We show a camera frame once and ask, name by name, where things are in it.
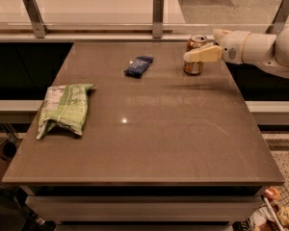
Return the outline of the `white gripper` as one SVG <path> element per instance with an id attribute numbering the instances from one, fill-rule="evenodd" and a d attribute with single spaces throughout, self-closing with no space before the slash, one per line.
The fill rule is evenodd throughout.
<path id="1" fill-rule="evenodd" d="M 249 35 L 249 31 L 230 32 L 214 29 L 213 37 L 219 46 L 200 47 L 188 51 L 184 54 L 183 60 L 188 63 L 211 63 L 223 58 L 227 63 L 241 64 L 244 44 Z"/>

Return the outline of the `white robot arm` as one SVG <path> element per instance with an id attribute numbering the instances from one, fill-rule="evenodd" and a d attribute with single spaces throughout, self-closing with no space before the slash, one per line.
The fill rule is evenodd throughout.
<path id="1" fill-rule="evenodd" d="M 266 73 L 289 79 L 289 27 L 277 35 L 214 29 L 213 37 L 215 43 L 205 43 L 186 52 L 184 61 L 251 64 Z"/>

